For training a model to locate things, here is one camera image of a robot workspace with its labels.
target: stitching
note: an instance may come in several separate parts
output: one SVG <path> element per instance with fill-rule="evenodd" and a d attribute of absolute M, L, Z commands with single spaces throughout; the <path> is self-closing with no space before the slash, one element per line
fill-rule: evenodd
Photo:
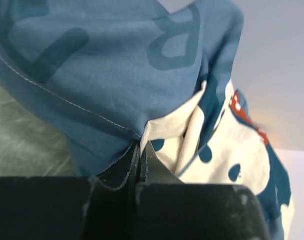
<path fill-rule="evenodd" d="M 81 110 L 83 110 L 83 111 L 86 111 L 86 112 L 88 112 L 88 113 L 90 113 L 90 114 L 94 114 L 95 116 L 98 116 L 98 117 L 104 119 L 105 121 L 108 121 L 109 123 L 112 123 L 112 124 L 115 125 L 115 126 L 118 126 L 118 127 L 120 127 L 120 128 L 123 128 L 123 129 L 125 129 L 125 130 L 132 131 L 132 132 L 134 132 L 134 134 L 136 134 L 138 137 L 141 137 L 141 136 L 140 136 L 139 134 L 137 134 L 134 130 L 130 130 L 130 129 L 126 128 L 126 127 L 123 127 L 123 126 L 121 126 L 121 125 L 119 125 L 119 124 L 117 124 L 117 123 L 115 123 L 115 122 L 113 122 L 113 121 L 111 121 L 111 120 L 108 120 L 107 118 L 105 118 L 105 117 L 103 117 L 103 116 L 101 116 L 101 115 L 99 115 L 99 114 L 97 114 L 97 113 L 95 113 L 95 112 L 89 111 L 89 110 L 87 110 L 87 109 L 85 109 L 85 108 L 83 108 L 83 107 L 81 107 L 81 106 L 78 106 L 77 104 L 75 104 L 75 103 L 73 103 L 73 102 L 71 102 L 71 101 L 68 101 L 68 100 L 64 99 L 63 97 L 58 96 L 57 94 L 53 93 L 52 91 L 50 91 L 50 90 L 44 88 L 43 86 L 40 86 L 40 85 L 38 85 L 37 83 L 35 83 L 35 82 L 29 80 L 28 78 L 24 77 L 24 76 L 21 75 L 19 72 L 17 72 L 15 69 L 13 69 L 13 68 L 12 68 L 12 67 L 4 60 L 1 56 L 0 56 L 0 60 L 2 60 L 3 63 L 5 63 L 12 71 L 14 71 L 17 75 L 19 75 L 20 77 L 22 77 L 23 79 L 25 79 L 25 80 L 28 81 L 29 83 L 31 83 L 31 84 L 33 84 L 33 85 L 35 85 L 35 86 L 37 86 L 37 87 L 39 87 L 39 88 L 41 88 L 41 89 L 47 91 L 48 93 L 54 95 L 55 97 L 57 97 L 57 98 L 59 98 L 59 99 L 65 101 L 65 102 L 67 102 L 67 103 L 69 103 L 69 104 L 71 104 L 71 105 L 73 105 L 73 106 L 75 106 L 75 107 L 77 107 L 77 108 L 79 108 L 79 109 L 81 109 Z"/>

